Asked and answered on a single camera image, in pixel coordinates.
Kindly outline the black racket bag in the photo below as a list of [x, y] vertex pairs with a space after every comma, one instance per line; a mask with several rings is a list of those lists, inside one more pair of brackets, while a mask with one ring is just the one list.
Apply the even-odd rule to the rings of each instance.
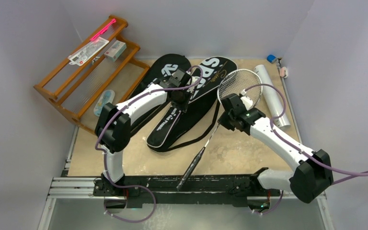
[[192, 95], [186, 112], [170, 106], [148, 135], [146, 144], [155, 152], [167, 152], [196, 143], [204, 138], [214, 126], [219, 105], [216, 105], [211, 124], [201, 136], [176, 146], [173, 145], [181, 136], [200, 122], [212, 106], [216, 104], [220, 82], [227, 74], [238, 69], [233, 60], [222, 56], [206, 58], [200, 62], [199, 67], [200, 69], [196, 68], [191, 72], [191, 76], [196, 78], [202, 76], [202, 80], [193, 90], [190, 90]]
[[[139, 85], [131, 93], [129, 98], [133, 98], [136, 95], [142, 93], [152, 83], [158, 83], [160, 80], [169, 79], [177, 69], [188, 70], [191, 67], [190, 61], [184, 56], [179, 54], [166, 54], [158, 58], [147, 71]], [[157, 115], [168, 102], [163, 103], [152, 108], [146, 112], [140, 118], [138, 118], [131, 125], [131, 135], [134, 136], [140, 131], [155, 115]]]

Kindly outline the white frame badminton racket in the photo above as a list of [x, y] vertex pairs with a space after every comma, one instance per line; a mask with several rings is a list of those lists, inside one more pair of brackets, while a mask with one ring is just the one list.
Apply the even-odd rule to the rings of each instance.
[[[229, 73], [221, 81], [217, 91], [218, 102], [223, 106], [224, 111], [230, 111], [233, 109], [235, 112], [244, 112], [244, 114], [241, 116], [245, 116], [249, 110], [246, 110], [245, 106], [243, 105], [240, 98], [240, 93], [242, 90], [245, 90], [247, 92], [246, 94], [253, 100], [253, 105], [255, 107], [261, 98], [263, 88], [260, 86], [261, 83], [260, 77], [253, 71], [248, 69], [235, 70]], [[217, 122], [214, 129], [210, 132], [209, 138], [207, 139], [205, 145], [195, 155], [194, 159], [176, 186], [178, 191], [182, 189], [184, 183], [188, 180], [194, 169], [197, 167], [209, 142], [220, 126], [221, 125]]]

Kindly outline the white shuttlecock tube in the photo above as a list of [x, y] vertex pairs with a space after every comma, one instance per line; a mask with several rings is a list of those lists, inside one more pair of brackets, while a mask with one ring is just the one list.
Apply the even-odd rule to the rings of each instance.
[[[260, 77], [261, 82], [264, 84], [269, 84], [274, 86], [265, 66], [263, 64], [257, 65], [254, 69], [254, 72]], [[263, 95], [266, 101], [266, 104], [269, 108], [271, 116], [279, 116], [281, 112], [283, 112], [283, 103], [278, 97], [277, 91], [272, 87], [264, 86], [263, 87]], [[282, 115], [279, 118], [274, 120], [274, 124], [280, 128], [281, 130], [287, 130], [291, 124], [286, 114]]]

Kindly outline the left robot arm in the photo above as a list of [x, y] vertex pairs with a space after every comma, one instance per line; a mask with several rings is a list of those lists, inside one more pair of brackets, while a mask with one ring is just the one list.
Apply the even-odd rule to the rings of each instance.
[[186, 104], [188, 89], [196, 86], [188, 71], [178, 69], [169, 79], [152, 83], [133, 98], [114, 105], [107, 103], [100, 114], [95, 133], [98, 137], [95, 149], [104, 155], [103, 175], [108, 180], [105, 190], [112, 196], [123, 192], [123, 150], [131, 139], [132, 124], [145, 113], [168, 101]]

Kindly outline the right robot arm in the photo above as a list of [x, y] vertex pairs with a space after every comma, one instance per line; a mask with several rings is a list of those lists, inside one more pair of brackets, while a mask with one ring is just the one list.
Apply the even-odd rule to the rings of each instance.
[[265, 169], [250, 181], [250, 189], [261, 195], [268, 189], [292, 192], [300, 201], [310, 203], [334, 182], [331, 159], [324, 150], [314, 151], [288, 134], [271, 126], [270, 119], [251, 100], [232, 93], [220, 103], [224, 113], [218, 122], [228, 130], [239, 130], [261, 141], [281, 157], [290, 171]]

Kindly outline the blue toothbrush blister pack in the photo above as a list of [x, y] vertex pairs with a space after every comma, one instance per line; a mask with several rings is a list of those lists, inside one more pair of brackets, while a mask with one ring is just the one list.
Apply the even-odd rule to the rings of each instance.
[[103, 107], [107, 103], [112, 103], [115, 97], [115, 92], [113, 90], [105, 90], [99, 97], [97, 103], [94, 106], [93, 113], [95, 116], [99, 117]]

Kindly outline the pink white small object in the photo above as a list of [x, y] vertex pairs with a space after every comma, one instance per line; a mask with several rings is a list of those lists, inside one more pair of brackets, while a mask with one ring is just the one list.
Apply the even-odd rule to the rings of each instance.
[[281, 67], [279, 69], [279, 76], [282, 78], [287, 78], [288, 77], [288, 69], [286, 67]]

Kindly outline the blue small object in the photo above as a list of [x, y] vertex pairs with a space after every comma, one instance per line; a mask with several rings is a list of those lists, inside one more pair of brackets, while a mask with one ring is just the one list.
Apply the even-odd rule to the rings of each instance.
[[266, 57], [266, 60], [268, 61], [268, 62], [270, 62], [270, 63], [275, 63], [276, 61], [277, 61], [277, 57], [276, 56], [274, 56], [274, 55], [268, 55], [267, 57]]

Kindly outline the small teal white box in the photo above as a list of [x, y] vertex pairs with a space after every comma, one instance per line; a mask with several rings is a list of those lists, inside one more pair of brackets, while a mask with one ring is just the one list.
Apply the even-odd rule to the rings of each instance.
[[126, 50], [126, 43], [116, 40], [104, 53], [104, 56], [113, 61], [116, 62], [116, 60], [121, 56], [121, 54]]

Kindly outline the wooden tiered shelf rack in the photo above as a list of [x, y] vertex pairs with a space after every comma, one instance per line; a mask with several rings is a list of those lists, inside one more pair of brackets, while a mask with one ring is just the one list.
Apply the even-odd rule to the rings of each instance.
[[[116, 23], [99, 36], [109, 43], [94, 57], [82, 66], [78, 66], [70, 65], [69, 56], [67, 56], [46, 77], [34, 85], [34, 89], [68, 121], [90, 133], [94, 132], [98, 121], [93, 109], [103, 91], [113, 90], [115, 92], [113, 102], [123, 102], [128, 99], [150, 69], [148, 64], [135, 57], [140, 46], [123, 36], [122, 31], [128, 26], [128, 22], [114, 15], [110, 15], [75, 50], [89, 43], [90, 38], [112, 18], [116, 19]], [[107, 59], [104, 53], [116, 40], [125, 42], [127, 48], [116, 62], [113, 62]]]

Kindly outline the pink pen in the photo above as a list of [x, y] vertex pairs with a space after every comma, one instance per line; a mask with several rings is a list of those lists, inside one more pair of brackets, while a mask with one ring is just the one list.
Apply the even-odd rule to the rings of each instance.
[[102, 35], [103, 33], [105, 33], [108, 28], [113, 25], [114, 23], [116, 23], [116, 19], [112, 18], [107, 24], [105, 24], [104, 26], [102, 26], [91, 38], [90, 41], [95, 41], [100, 35]]

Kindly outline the white packaged card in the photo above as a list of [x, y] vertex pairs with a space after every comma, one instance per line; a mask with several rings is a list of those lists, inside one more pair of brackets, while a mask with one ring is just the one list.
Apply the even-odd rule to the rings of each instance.
[[109, 41], [102, 37], [98, 37], [94, 41], [90, 41], [68, 57], [69, 64], [82, 66], [89, 61], [90, 58], [94, 57], [108, 43]]

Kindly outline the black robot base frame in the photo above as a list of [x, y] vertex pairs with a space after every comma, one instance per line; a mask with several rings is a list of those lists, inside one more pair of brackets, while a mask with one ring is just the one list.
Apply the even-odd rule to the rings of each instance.
[[127, 208], [154, 203], [178, 205], [232, 205], [258, 208], [267, 198], [278, 198], [280, 190], [263, 189], [256, 174], [192, 175], [181, 190], [179, 175], [128, 175], [117, 188], [100, 177], [53, 178], [50, 198], [96, 198], [121, 201]]

